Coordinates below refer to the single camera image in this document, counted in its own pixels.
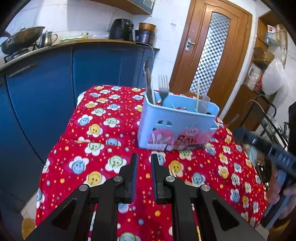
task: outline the utensil holder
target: utensil holder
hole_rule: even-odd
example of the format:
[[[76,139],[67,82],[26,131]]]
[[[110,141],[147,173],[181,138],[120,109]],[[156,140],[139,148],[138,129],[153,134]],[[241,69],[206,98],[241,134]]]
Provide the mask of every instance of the utensil holder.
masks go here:
[[[158,92],[154,92],[159,101]],[[218,130],[219,107],[208,102],[207,113],[195,109],[196,100],[169,94],[162,106],[153,105],[145,95],[138,131],[140,148],[151,150],[192,150],[207,143]]]

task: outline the white plastic fork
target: white plastic fork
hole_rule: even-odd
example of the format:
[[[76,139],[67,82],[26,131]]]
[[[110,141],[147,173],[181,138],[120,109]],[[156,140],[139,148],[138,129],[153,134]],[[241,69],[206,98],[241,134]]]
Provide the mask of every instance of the white plastic fork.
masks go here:
[[[197,111],[202,114],[207,113],[207,106],[208,106],[210,100],[211,99],[207,95],[204,95],[202,100],[200,101],[200,104],[198,105]]]
[[[161,105],[163,105],[163,101],[170,91],[168,77],[164,74],[158,74],[158,91],[161,98]]]

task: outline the tile floor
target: tile floor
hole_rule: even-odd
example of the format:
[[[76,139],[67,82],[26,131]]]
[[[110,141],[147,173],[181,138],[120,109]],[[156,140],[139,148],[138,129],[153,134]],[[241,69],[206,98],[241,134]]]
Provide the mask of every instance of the tile floor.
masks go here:
[[[32,218],[36,219],[36,200],[37,200],[37,193],[29,200],[26,204],[24,209],[21,211],[21,215],[23,218]],[[259,225],[256,228],[257,232],[261,234],[261,236],[267,240],[268,237],[268,230],[266,230],[262,225]]]

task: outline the metal screw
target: metal screw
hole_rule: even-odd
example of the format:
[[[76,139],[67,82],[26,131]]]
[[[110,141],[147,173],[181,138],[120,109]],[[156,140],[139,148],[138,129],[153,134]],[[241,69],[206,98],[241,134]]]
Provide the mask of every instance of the metal screw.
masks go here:
[[[123,179],[122,176],[115,176],[115,177],[113,178],[113,180],[116,181],[116,182],[121,182],[122,179]]]
[[[172,183],[175,180],[173,176],[167,176],[165,179],[170,183]]]
[[[82,184],[82,185],[79,187],[79,190],[82,191],[82,192],[84,192],[84,191],[87,190],[87,188],[88,188],[87,185]]]
[[[202,185],[202,190],[203,190],[203,191],[208,192],[210,189],[211,189],[211,188],[210,188],[209,185],[207,185],[207,184]]]

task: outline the frying pan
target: frying pan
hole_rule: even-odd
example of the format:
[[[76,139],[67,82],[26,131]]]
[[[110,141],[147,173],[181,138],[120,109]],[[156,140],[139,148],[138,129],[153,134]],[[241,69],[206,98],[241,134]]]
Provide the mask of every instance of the frying pan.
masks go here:
[[[23,48],[30,47],[41,36],[44,28],[45,27],[22,28],[0,45],[2,52],[11,55]]]

